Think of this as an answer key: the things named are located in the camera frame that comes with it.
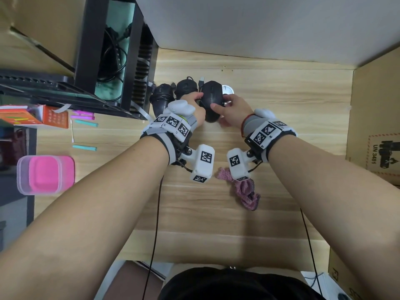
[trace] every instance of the wooden desk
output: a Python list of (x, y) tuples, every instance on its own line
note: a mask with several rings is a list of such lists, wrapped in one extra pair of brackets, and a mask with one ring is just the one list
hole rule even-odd
[[(300, 137), (334, 154), (345, 155), (353, 67), (312, 62), (260, 60), (221, 55), (159, 50), (156, 84), (187, 76), (216, 80), (233, 87), (253, 108), (269, 108), (293, 126)], [(70, 155), (77, 181), (120, 154), (139, 138), (143, 121), (96, 115), (98, 128), (75, 124), (78, 144), (97, 146), (84, 151), (71, 146), (71, 131), (40, 131), (38, 154)], [(246, 145), (237, 130), (205, 124), (196, 130), (192, 147), (205, 143), (216, 151), (214, 171), (227, 167), (229, 149)], [(161, 194), (155, 260), (216, 263), (233, 266), (274, 266), (313, 270), (310, 250), (297, 203), (268, 164), (254, 172), (261, 194), (258, 210), (245, 210), (225, 181), (212, 179), (200, 186), (188, 173), (170, 166)], [(119, 257), (149, 260), (156, 223), (156, 193)], [(53, 197), (37, 196), (35, 216)], [(308, 223), (318, 271), (327, 271), (329, 246)]]

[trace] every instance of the forearm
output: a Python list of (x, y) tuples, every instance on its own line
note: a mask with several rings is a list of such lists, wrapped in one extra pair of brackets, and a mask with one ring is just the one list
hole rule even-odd
[(356, 275), (380, 297), (397, 297), (400, 191), (294, 136), (277, 141), (269, 162), (308, 219)]
[(163, 144), (145, 137), (62, 194), (0, 256), (0, 294), (93, 297), (167, 164)]

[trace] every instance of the pink fabric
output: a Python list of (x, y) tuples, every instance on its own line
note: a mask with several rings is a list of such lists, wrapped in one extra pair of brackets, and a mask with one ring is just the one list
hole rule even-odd
[(233, 180), (229, 168), (220, 168), (217, 179), (233, 182), (236, 195), (240, 198), (243, 206), (248, 210), (256, 210), (261, 195), (254, 192), (254, 181), (247, 179), (244, 181)]

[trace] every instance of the pink plastic container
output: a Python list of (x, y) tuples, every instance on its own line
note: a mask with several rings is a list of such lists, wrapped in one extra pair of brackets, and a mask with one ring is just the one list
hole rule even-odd
[(50, 195), (66, 191), (75, 182), (70, 156), (24, 156), (17, 163), (17, 187), (23, 195)]

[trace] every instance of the black metal shelf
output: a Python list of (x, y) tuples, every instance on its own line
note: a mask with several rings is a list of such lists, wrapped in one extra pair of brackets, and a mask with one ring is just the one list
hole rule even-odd
[(76, 65), (69, 68), (73, 77), (0, 69), (0, 94), (27, 97), (32, 103), (71, 104), (74, 110), (146, 120), (131, 107), (131, 101), (149, 111), (151, 87), (147, 82), (154, 80), (158, 46), (136, 4), (121, 99), (111, 102), (94, 95), (109, 2), (86, 0)]

